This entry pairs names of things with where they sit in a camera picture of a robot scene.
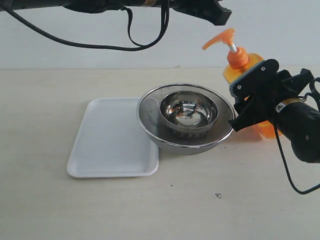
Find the metal colander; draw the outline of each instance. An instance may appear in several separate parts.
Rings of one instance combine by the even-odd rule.
[[[162,100],[172,93],[184,91],[203,94],[217,106],[219,115],[214,127],[201,137],[177,137],[163,124],[160,111]],[[224,97],[203,86],[187,83],[162,85],[147,92],[140,99],[136,114],[139,124],[160,148],[184,155],[202,153],[215,147],[231,134],[232,127],[228,120],[235,118],[231,104]]]

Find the white tray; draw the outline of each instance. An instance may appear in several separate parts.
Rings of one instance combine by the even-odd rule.
[[[158,147],[139,126],[139,98],[98,98],[85,111],[67,172],[75,178],[140,177],[159,165]]]

